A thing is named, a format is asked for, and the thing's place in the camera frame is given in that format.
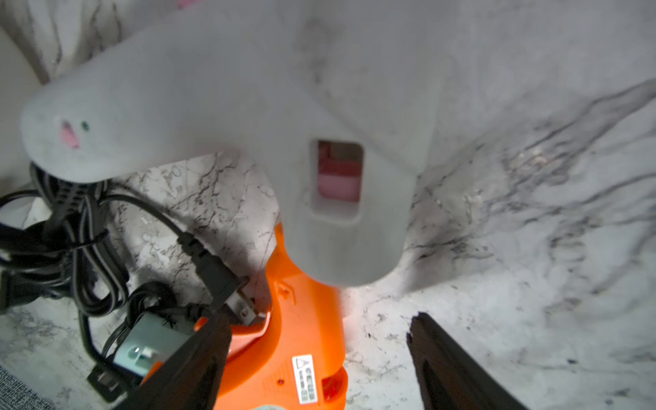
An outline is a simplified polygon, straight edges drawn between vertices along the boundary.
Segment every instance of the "cord connector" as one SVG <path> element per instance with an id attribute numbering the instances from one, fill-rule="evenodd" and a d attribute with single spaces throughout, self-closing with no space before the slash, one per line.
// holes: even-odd
<path id="1" fill-rule="evenodd" d="M 192 258 L 196 274 L 212 295 L 212 305 L 222 306 L 242 285 L 242 281 L 223 263 L 212 255 L 193 234 L 184 232 L 178 237 L 182 251 Z"/>
<path id="2" fill-rule="evenodd" d="M 25 281 L 9 272 L 0 272 L 0 314 L 13 306 L 35 301 L 39 297 L 60 298 L 69 296 L 68 287 L 44 287 L 38 283 Z"/>

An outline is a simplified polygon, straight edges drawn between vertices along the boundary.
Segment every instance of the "warning label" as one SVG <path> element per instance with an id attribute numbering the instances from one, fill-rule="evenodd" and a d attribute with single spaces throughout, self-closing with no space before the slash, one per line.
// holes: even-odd
<path id="1" fill-rule="evenodd" d="M 294 356 L 291 359 L 291 363 L 296 378 L 298 401 L 301 404 L 310 404 L 319 401 L 319 398 L 317 397 L 317 383 L 314 376 L 314 362 L 312 361 L 312 355 L 306 354 L 305 356 Z"/>

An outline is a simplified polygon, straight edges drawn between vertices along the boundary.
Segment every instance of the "black power cord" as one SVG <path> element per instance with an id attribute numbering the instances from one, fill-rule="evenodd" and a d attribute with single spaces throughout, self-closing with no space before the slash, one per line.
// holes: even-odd
<path id="1" fill-rule="evenodd" d="M 0 224 L 0 250 L 10 255 L 9 259 L 0 257 L 0 268 L 4 270 L 0 281 L 0 312 L 38 297 L 72 297 L 79 311 L 84 349 L 97 367 L 130 393 L 136 388 L 135 382 L 109 360 L 112 345 L 120 345 L 146 312 L 197 320 L 207 313 L 207 305 L 178 307 L 170 288 L 159 282 L 146 283 L 129 294 L 129 273 L 105 229 L 110 203 L 130 203 L 171 229 L 184 252 L 192 257 L 197 273 L 214 296 L 213 303 L 221 306 L 244 282 L 192 234 L 182 231 L 152 204 L 129 195 L 110 195 L 106 181 L 76 184 L 55 178 L 34 164 L 30 165 L 30 174 L 36 189 L 6 195 L 0 198 L 0 207 L 23 197 L 40 197 L 52 215 L 25 230 Z M 108 289 L 104 297 L 94 292 L 97 281 L 102 281 Z M 89 318 L 106 316 L 126 305 L 125 321 L 99 352 L 92 341 Z"/>

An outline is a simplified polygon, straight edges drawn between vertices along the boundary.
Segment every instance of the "gray fabric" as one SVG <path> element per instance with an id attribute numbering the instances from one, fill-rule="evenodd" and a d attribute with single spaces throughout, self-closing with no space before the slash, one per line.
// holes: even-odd
<path id="1" fill-rule="evenodd" d="M 0 366 L 0 410 L 56 410 L 56 407 Z"/>

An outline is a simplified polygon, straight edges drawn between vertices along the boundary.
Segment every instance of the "white marble surface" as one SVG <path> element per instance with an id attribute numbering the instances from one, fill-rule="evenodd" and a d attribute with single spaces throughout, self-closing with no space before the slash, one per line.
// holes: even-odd
<path id="1" fill-rule="evenodd" d="M 405 333 L 424 310 L 529 408 L 653 409 L 656 3 L 455 4 L 405 252 L 384 279 L 344 291 L 348 408 L 421 407 Z M 55 77 L 173 8 L 0 0 L 0 22 Z M 248 159 L 224 152 L 124 182 L 238 274 L 261 274 L 277 205 Z M 205 297 L 165 228 L 130 207 L 117 227 L 135 283 L 161 277 L 184 300 Z M 257 278 L 249 286 L 266 298 Z M 71 302 L 42 300 L 1 317 L 0 364 L 60 408 L 103 408 L 74 316 Z"/>

